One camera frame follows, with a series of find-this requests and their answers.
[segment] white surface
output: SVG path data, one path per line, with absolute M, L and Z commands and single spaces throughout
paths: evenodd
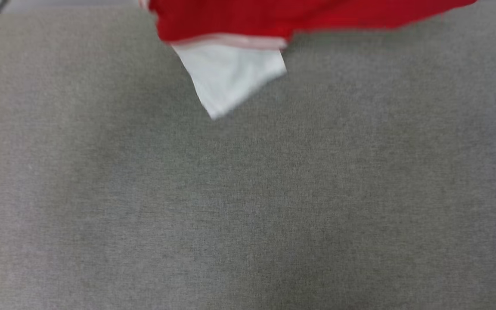
M 267 82 L 286 73 L 279 50 L 226 45 L 173 48 L 191 75 L 200 102 L 213 119 L 230 112 Z

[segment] white fabric corner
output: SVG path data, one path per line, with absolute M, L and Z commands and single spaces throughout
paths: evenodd
M 172 47 L 212 119 L 230 112 L 267 82 L 286 73 L 280 50 L 218 44 Z

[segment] gray textile background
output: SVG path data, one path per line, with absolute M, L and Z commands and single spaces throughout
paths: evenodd
M 299 35 L 218 121 L 127 8 L 0 20 L 0 309 L 496 309 L 496 4 Z

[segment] red cloth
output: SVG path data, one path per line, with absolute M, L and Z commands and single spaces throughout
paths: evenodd
M 294 31 L 394 28 L 476 0 L 150 0 L 160 39 L 212 33 L 284 37 Z

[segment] red fabric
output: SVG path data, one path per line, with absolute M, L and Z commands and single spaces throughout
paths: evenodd
M 160 39 L 212 33 L 284 37 L 296 30 L 394 28 L 476 0 L 150 0 Z

